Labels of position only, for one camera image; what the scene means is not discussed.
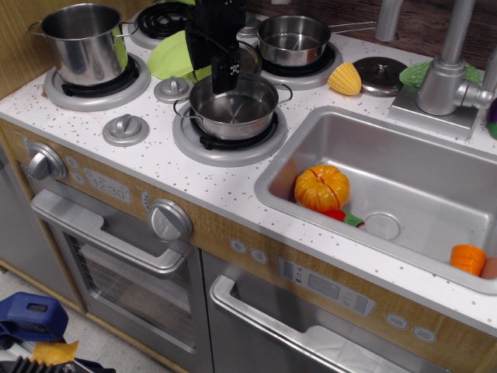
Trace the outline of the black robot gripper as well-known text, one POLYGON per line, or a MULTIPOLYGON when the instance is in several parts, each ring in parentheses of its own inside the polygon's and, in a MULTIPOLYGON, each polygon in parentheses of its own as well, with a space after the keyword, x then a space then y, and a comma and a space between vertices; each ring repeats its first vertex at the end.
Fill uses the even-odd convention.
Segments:
POLYGON ((236 87, 240 72, 238 31, 247 1, 196 1, 187 9, 186 44, 195 70, 211 65, 213 93, 236 87))

